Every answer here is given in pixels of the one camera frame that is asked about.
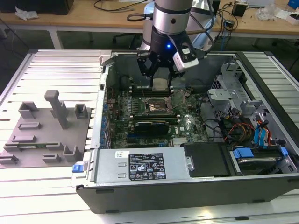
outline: wooden table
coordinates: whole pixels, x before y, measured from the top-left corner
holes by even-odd
[[[231,0],[222,0],[221,7]],[[57,31],[86,31],[86,32],[116,32],[116,33],[142,33],[143,22],[128,22],[127,16],[131,13],[143,13],[145,4],[133,6],[134,11],[124,13],[103,12],[93,7],[93,0],[75,0],[68,15],[39,14],[38,19],[24,21],[15,14],[0,13],[0,18],[13,29],[47,30],[50,33],[55,49],[63,46]],[[288,0],[276,0],[281,9],[287,8]],[[102,5],[106,9],[120,8],[130,3],[105,1]],[[294,26],[285,20],[277,18],[275,21],[259,21],[256,18],[257,9],[247,9],[243,17],[238,17],[239,25],[232,36],[255,38],[299,38],[299,26]],[[220,30],[220,19],[214,25],[212,34]]]

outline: sticker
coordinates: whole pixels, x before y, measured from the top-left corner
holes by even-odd
[[[19,146],[19,148],[25,149],[25,148],[37,148],[37,147],[36,146]]]
[[[165,164],[162,153],[131,154],[128,155],[128,157],[129,179],[131,181],[166,179]]]
[[[130,151],[116,151],[115,157],[116,158],[128,158],[130,154]]]

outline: cable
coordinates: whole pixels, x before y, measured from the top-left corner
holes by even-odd
[[[13,38],[11,40],[11,51],[12,53],[14,54],[14,56],[16,56],[17,58],[23,60],[24,59],[24,56],[20,57],[16,54],[16,52],[14,51],[14,37],[15,37],[15,34],[13,35]]]
[[[20,55],[20,56],[22,57],[22,59],[25,57],[25,56],[23,56],[22,54],[20,54],[19,52],[16,52],[16,51],[14,51],[14,50],[7,49],[4,43],[2,43],[2,45],[3,45],[3,47],[4,47],[5,50],[7,50],[7,51],[11,51],[11,52],[14,52],[14,53]]]
[[[134,16],[139,16],[141,18],[140,19],[131,19],[131,17],[134,17]],[[127,21],[129,21],[129,22],[138,22],[138,21],[143,21],[143,20],[146,20],[146,15],[141,14],[141,13],[133,13],[133,14],[128,15],[128,17],[127,17]]]
[[[226,8],[229,7],[229,6],[234,6],[235,3],[236,3],[236,1],[228,2],[228,3],[224,4],[222,8],[223,8],[223,9],[226,9]]]
[[[136,2],[134,4],[131,4],[131,5],[128,5],[128,6],[124,6],[124,7],[121,7],[121,8],[116,8],[116,9],[105,9],[105,8],[102,8],[102,5],[100,7],[97,6],[97,3],[99,2],[102,2],[102,0],[98,0],[94,3],[94,7],[99,9],[99,10],[102,10],[102,11],[105,11],[105,12],[110,12],[110,13],[115,13],[115,12],[118,12],[118,13],[123,13],[123,12],[127,12],[127,11],[132,11],[133,9],[129,9],[129,7],[131,6],[134,6],[134,5],[137,5],[137,4],[140,4],[140,3],[143,3],[143,2],[146,2],[147,0],[144,0],[144,1],[140,1],[140,2]]]
[[[191,13],[190,13],[190,16],[197,23],[197,25],[199,25],[200,28],[202,28],[203,30],[205,30],[205,28],[202,26],[202,24]],[[212,46],[207,51],[205,51],[205,55],[207,55],[211,51],[212,47],[214,46],[214,40],[211,37],[211,35],[208,33],[208,31],[205,30],[205,34],[207,35],[207,37],[212,42]]]
[[[234,31],[235,29],[237,29],[237,27],[238,27],[238,25],[239,25],[239,21],[238,21],[238,19],[237,19],[237,17],[235,17],[233,14],[231,14],[229,11],[226,11],[226,10],[224,10],[224,9],[219,9],[219,11],[221,11],[221,12],[226,12],[226,13],[228,13],[228,14],[230,14],[231,16],[233,16],[234,18],[235,18],[235,20],[236,20],[236,26],[234,27],[234,28],[232,28],[232,29],[227,29],[226,27],[224,27],[226,30],[228,30],[228,31]]]
[[[210,15],[211,15],[211,25],[207,29],[188,31],[187,35],[201,34],[201,33],[204,33],[206,31],[210,30],[213,27],[213,25],[214,25],[214,14],[213,14],[213,11],[212,11],[212,5],[211,5],[210,1],[207,1],[207,4],[209,5],[209,11],[210,11]]]
[[[0,18],[0,21],[11,31],[14,33],[14,35],[16,37],[18,37],[18,39],[28,48],[30,49],[30,47],[28,47],[28,45]]]
[[[291,69],[293,68],[293,66],[296,64],[296,62],[299,60],[299,57],[296,58],[296,60],[293,62],[293,64],[290,66],[288,71],[291,71]]]

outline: power supply label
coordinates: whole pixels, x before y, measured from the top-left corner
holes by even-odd
[[[129,179],[132,181],[166,179],[163,153],[130,154]]]

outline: metal frame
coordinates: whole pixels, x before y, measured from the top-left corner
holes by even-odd
[[[56,50],[63,49],[63,44],[58,35],[58,31],[82,31],[82,32],[108,32],[108,33],[142,33],[140,28],[112,28],[112,27],[72,27],[72,26],[39,26],[39,25],[14,25],[9,24],[11,29],[24,30],[45,30],[48,31]],[[0,24],[0,30],[7,29],[4,24]]]

